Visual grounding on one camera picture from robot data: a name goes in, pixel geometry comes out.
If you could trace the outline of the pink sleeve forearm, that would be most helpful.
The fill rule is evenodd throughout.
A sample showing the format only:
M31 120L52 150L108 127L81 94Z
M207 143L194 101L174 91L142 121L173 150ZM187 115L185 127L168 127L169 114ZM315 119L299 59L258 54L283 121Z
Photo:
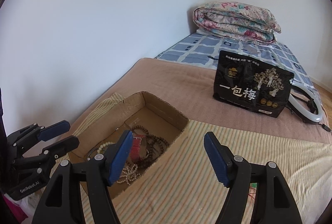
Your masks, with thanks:
M1 223L22 223L28 218L27 214L21 207L10 201L4 195L1 196L1 216L3 222Z

